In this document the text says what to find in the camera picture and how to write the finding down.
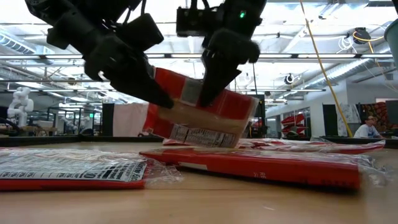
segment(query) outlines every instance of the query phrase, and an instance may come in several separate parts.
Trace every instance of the wall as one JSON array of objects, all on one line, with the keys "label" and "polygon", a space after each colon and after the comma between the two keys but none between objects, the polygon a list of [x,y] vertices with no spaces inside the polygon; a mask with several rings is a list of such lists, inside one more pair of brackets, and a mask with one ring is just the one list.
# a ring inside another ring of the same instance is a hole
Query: wall
[{"label": "wall", "polygon": [[398,98],[398,86],[395,81],[385,81],[384,77],[372,78],[366,82],[347,85],[348,103],[375,103],[376,98]]},{"label": "wall", "polygon": [[[275,106],[266,111],[266,118],[299,110],[309,107],[311,112],[311,132],[312,136],[324,136],[325,124],[323,122],[323,107],[322,104],[335,104],[333,96],[328,87],[326,91],[313,92],[305,95],[303,101],[288,101],[287,105]],[[333,87],[339,103],[348,103],[347,88],[345,80],[339,82]]]}]

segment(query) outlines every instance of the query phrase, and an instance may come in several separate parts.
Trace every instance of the ceiling light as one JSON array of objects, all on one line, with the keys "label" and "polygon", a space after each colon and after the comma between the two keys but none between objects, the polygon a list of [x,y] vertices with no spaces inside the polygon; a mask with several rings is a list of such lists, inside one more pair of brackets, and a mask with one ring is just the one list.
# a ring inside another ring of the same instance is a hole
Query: ceiling light
[{"label": "ceiling light", "polygon": [[[316,54],[300,54],[299,58],[317,58]],[[355,54],[320,54],[320,58],[353,58]]]},{"label": "ceiling light", "polygon": [[87,102],[89,100],[87,100],[86,98],[82,98],[82,97],[71,97],[71,100],[75,100],[75,101],[79,101],[79,102]]},{"label": "ceiling light", "polygon": [[38,84],[38,83],[33,83],[33,82],[17,82],[16,84],[23,85],[23,86],[28,86],[28,87],[31,87],[31,88],[44,88],[43,85]]},{"label": "ceiling light", "polygon": [[58,94],[58,93],[51,93],[51,92],[49,92],[49,94],[50,95],[53,95],[53,96],[56,96],[56,97],[64,97],[64,96],[62,96],[61,94]]},{"label": "ceiling light", "polygon": [[70,105],[68,103],[59,103],[58,106],[63,108],[83,108],[82,105]]},{"label": "ceiling light", "polygon": [[102,103],[69,103],[69,105],[102,105]]},{"label": "ceiling light", "polygon": [[0,60],[40,59],[38,55],[0,55]]},{"label": "ceiling light", "polygon": [[363,54],[361,58],[392,58],[392,54]]},{"label": "ceiling light", "polygon": [[68,92],[68,91],[74,91],[74,90],[43,90],[43,91],[55,93],[55,92]]},{"label": "ceiling light", "polygon": [[164,58],[164,54],[147,54],[148,58]]},{"label": "ceiling light", "polygon": [[264,103],[265,105],[287,105],[287,103]]},{"label": "ceiling light", "polygon": [[264,101],[268,101],[268,102],[283,101],[283,102],[286,102],[287,100],[285,100],[285,99],[265,99]]},{"label": "ceiling light", "polygon": [[322,90],[294,90],[295,92],[310,92],[310,91],[326,91],[325,89]]},{"label": "ceiling light", "polygon": [[90,91],[90,92],[100,92],[100,91],[108,91],[108,90],[77,90],[79,92]]},{"label": "ceiling light", "polygon": [[172,58],[200,58],[200,54],[172,54]]},{"label": "ceiling light", "polygon": [[82,55],[45,55],[46,59],[81,59]]},{"label": "ceiling light", "polygon": [[291,58],[291,54],[260,54],[259,58]]}]

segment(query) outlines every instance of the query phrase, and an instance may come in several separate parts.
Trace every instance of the plastic wrapper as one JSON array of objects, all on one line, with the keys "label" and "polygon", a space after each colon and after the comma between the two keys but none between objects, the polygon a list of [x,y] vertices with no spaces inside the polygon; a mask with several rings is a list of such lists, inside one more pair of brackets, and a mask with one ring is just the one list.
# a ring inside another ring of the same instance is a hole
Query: plastic wrapper
[{"label": "plastic wrapper", "polygon": [[262,149],[281,152],[328,152],[342,154],[362,154],[383,150],[386,141],[369,144],[336,144],[324,139],[311,141],[291,141],[282,139],[241,139],[238,148]]},{"label": "plastic wrapper", "polygon": [[384,185],[385,168],[364,155],[320,152],[275,152],[257,149],[184,148],[141,152],[158,161],[223,174],[308,185],[359,189]]},{"label": "plastic wrapper", "polygon": [[258,105],[253,97],[224,90],[203,108],[201,81],[163,68],[156,68],[155,80],[175,104],[172,109],[150,104],[143,130],[181,143],[235,147]]},{"label": "plastic wrapper", "polygon": [[138,153],[0,149],[0,190],[143,189],[181,179],[174,166]]}]

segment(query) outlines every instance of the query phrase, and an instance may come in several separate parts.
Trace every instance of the wooden table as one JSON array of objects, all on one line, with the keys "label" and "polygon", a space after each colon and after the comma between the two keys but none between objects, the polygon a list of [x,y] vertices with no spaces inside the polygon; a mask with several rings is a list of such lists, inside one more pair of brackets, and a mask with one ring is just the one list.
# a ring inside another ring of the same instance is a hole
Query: wooden table
[{"label": "wooden table", "polygon": [[[137,152],[160,144],[34,146]],[[398,167],[398,150],[373,153]],[[182,171],[156,189],[0,193],[0,223],[398,223],[398,184],[337,194]]]}]

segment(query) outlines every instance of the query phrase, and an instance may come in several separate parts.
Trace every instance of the man sitting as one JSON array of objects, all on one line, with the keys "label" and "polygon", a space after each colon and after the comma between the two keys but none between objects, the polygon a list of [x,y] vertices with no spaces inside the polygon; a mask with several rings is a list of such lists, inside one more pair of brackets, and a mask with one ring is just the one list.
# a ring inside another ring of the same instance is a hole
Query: man sitting
[{"label": "man sitting", "polygon": [[356,130],[354,138],[382,138],[383,136],[379,134],[379,132],[374,127],[376,124],[377,118],[373,116],[369,116],[365,119],[365,124],[361,125],[358,130]]}]

